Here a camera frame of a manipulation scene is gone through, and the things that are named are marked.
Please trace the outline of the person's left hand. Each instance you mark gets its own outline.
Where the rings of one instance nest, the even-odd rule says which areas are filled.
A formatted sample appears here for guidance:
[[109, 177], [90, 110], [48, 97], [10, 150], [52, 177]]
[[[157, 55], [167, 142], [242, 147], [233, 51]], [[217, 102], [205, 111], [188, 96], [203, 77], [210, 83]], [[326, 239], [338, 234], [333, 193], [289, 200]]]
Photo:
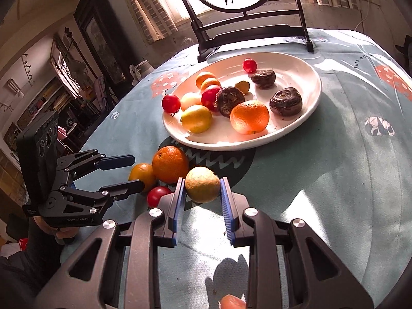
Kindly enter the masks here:
[[46, 234], [53, 235], [57, 239], [63, 240], [66, 238], [74, 238], [79, 232], [78, 227], [51, 227], [42, 219], [41, 216], [35, 216], [33, 219], [42, 231]]

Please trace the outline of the person's right hand fingertip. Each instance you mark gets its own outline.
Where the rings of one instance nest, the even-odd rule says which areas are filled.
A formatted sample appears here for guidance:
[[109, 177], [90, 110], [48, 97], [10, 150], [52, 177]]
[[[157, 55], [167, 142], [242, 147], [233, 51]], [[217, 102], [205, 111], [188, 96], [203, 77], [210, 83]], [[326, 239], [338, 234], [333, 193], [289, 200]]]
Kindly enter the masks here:
[[232, 294], [224, 296], [220, 301], [221, 309], [245, 309], [246, 303]]

